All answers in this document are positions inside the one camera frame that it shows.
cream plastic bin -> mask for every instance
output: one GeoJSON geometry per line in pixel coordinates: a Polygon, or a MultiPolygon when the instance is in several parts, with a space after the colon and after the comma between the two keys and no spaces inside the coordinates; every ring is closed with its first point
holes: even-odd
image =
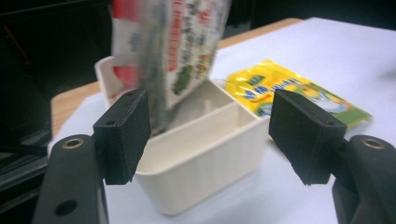
{"type": "MultiPolygon", "coordinates": [[[[99,80],[112,72],[98,69],[101,64],[95,67],[99,80]]],[[[269,119],[256,117],[209,80],[183,104],[192,113],[186,117],[182,105],[173,128],[148,140],[135,173],[167,215],[183,212],[256,170],[269,142],[269,119]]]]}
{"type": "Polygon", "coordinates": [[[110,108],[116,100],[113,95],[122,91],[123,84],[113,72],[113,56],[106,57],[95,64],[95,73],[99,81],[102,94],[105,97],[105,106],[110,108]]]}

